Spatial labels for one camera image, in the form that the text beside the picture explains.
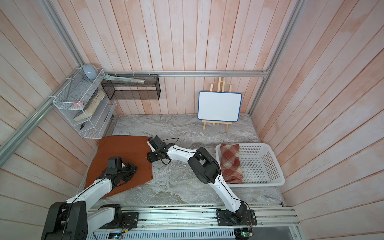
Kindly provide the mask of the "white plastic basket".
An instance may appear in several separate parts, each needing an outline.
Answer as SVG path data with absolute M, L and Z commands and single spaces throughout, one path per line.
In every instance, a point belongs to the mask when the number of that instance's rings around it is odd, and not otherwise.
M 239 160 L 243 173 L 242 184 L 228 184 L 230 188 L 274 187 L 285 184 L 280 164 L 267 144 L 239 144 Z

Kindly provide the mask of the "red plaid skirt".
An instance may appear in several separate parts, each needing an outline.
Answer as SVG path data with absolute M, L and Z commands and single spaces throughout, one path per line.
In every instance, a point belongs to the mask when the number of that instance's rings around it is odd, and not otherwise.
M 244 176 L 240 162 L 239 144 L 221 144 L 220 152 L 222 154 L 220 162 L 224 180 L 227 184 L 242 185 Z

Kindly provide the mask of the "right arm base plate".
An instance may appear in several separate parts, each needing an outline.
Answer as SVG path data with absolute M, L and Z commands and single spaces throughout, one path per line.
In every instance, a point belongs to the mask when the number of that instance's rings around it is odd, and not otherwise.
M 242 217 L 237 217 L 228 210 L 216 209 L 219 226 L 256 226 L 258 224 L 255 211 L 246 210 Z

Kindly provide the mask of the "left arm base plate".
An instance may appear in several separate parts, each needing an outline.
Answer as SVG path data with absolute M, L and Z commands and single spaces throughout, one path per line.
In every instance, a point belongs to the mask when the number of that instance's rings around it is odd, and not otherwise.
M 100 229 L 136 229 L 138 226 L 139 213 L 138 212 L 127 212 L 122 213 L 118 218 L 112 222 L 103 225 Z

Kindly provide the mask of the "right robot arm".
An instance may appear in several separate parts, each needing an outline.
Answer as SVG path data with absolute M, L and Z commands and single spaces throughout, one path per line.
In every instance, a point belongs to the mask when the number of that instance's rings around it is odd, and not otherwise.
M 166 144 L 158 136 L 148 139 L 151 149 L 147 153 L 150 163 L 156 161 L 181 161 L 187 163 L 196 177 L 204 184 L 211 186 L 225 204 L 227 219 L 235 225 L 246 220 L 248 206 L 240 200 L 228 187 L 222 176 L 219 163 L 203 147 L 196 150 L 185 149 L 176 144 Z

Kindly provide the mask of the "rust brown skirt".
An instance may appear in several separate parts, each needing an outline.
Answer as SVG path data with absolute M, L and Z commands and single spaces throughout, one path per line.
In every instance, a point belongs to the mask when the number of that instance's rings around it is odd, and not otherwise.
M 150 151 L 148 137 L 141 136 L 109 136 L 99 140 L 98 151 L 88 170 L 86 184 L 90 186 L 108 165 L 108 159 L 122 157 L 138 167 L 133 178 L 125 185 L 117 187 L 104 198 L 117 195 L 137 186 L 145 184 L 153 179 L 153 166 L 147 160 L 147 153 Z

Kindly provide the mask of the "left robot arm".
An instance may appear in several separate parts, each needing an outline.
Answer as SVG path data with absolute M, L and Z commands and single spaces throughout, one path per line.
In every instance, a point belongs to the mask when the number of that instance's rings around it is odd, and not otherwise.
M 119 204 L 90 208 L 106 194 L 128 183 L 138 168 L 122 157 L 108 159 L 107 167 L 86 189 L 65 202 L 51 205 L 42 233 L 43 240 L 85 240 L 100 228 L 121 229 L 122 234 L 137 228 L 138 213 L 123 213 Z

